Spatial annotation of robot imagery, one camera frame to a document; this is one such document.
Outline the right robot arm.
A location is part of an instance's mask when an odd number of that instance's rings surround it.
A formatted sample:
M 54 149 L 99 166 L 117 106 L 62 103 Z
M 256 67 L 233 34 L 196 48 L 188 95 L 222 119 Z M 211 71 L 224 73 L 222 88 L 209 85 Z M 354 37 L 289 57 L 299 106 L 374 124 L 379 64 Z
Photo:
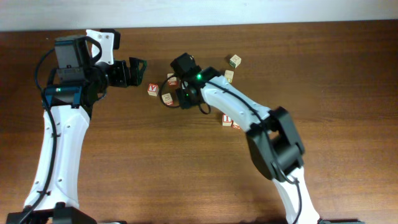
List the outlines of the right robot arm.
M 256 103 L 212 67 L 195 67 L 177 77 L 184 101 L 219 109 L 245 132 L 252 162 L 276 186 L 287 222 L 319 223 L 304 179 L 305 149 L 289 112 Z

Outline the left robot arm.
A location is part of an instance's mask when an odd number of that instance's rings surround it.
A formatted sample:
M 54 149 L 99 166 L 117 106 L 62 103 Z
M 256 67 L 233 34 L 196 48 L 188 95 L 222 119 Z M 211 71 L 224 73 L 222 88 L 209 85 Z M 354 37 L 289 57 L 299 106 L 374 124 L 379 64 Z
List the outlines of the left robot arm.
M 142 83 L 146 61 L 116 60 L 121 35 L 113 29 L 88 29 L 85 35 L 55 39 L 58 65 L 40 87 L 44 138 L 34 184 L 24 202 L 27 211 L 50 210 L 57 203 L 79 207 L 78 171 L 81 149 L 95 103 L 110 86 Z

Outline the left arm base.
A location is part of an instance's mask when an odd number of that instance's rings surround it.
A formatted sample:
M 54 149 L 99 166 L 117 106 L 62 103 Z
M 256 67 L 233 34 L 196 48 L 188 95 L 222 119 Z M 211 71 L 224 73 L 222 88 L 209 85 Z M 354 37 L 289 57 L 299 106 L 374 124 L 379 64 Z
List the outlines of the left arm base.
M 97 224 L 97 221 L 79 209 L 66 207 L 63 202 L 59 202 L 53 209 L 34 210 L 24 223 Z

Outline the red letter I block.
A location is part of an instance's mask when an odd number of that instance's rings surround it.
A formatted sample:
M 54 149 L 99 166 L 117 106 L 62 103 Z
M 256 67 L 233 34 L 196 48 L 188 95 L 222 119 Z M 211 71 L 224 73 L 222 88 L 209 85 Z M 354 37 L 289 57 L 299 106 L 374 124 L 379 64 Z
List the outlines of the red letter I block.
M 233 120 L 226 114 L 222 116 L 222 125 L 223 126 L 232 126 Z

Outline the red bottom picture block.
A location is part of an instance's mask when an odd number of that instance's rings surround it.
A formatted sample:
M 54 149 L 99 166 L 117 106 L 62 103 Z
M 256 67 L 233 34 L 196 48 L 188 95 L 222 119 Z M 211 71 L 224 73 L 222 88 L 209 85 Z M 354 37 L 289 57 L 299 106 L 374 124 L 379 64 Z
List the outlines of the red bottom picture block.
M 235 129 L 241 129 L 240 125 L 238 125 L 235 121 L 233 121 L 232 127 Z

